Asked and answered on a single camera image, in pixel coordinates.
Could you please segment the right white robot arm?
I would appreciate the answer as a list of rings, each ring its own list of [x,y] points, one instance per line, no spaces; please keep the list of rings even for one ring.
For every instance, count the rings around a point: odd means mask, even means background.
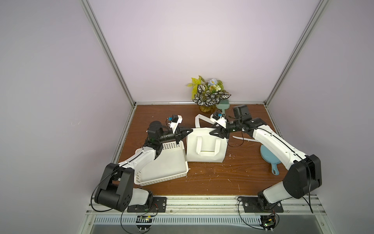
[[[262,119],[253,118],[246,105],[235,106],[233,111],[233,121],[218,112],[212,114],[214,130],[210,134],[227,138],[233,132],[246,133],[270,150],[287,170],[281,182],[258,193],[261,210],[271,209],[285,199],[302,198],[322,185],[321,160],[317,156],[308,156],[286,142]]]

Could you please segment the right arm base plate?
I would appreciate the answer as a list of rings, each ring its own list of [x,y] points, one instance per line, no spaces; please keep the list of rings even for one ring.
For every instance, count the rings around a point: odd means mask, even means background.
[[[284,209],[280,202],[268,203],[259,197],[238,197],[242,202],[245,213],[283,213]]]

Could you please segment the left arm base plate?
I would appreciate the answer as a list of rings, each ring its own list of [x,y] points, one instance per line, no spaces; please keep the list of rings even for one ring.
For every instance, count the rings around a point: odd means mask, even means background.
[[[127,208],[128,213],[165,213],[167,197],[153,197],[145,205],[131,205]]]

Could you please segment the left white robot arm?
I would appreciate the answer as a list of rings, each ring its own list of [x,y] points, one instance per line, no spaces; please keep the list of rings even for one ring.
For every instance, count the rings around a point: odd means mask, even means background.
[[[140,151],[118,164],[109,163],[102,174],[101,181],[94,188],[90,202],[123,212],[128,207],[149,211],[153,208],[153,193],[149,190],[134,188],[134,177],[146,165],[157,159],[166,142],[179,143],[193,132],[191,128],[179,127],[171,122],[165,129],[159,121],[150,123]]]

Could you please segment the white insulated delivery bag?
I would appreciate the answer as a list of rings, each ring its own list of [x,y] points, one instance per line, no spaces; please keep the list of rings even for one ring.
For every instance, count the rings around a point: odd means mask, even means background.
[[[200,120],[213,124],[210,118],[201,114],[195,117],[195,128],[187,136],[187,161],[222,163],[227,152],[227,138],[221,138],[216,133],[211,135],[210,132],[216,128],[201,127]]]

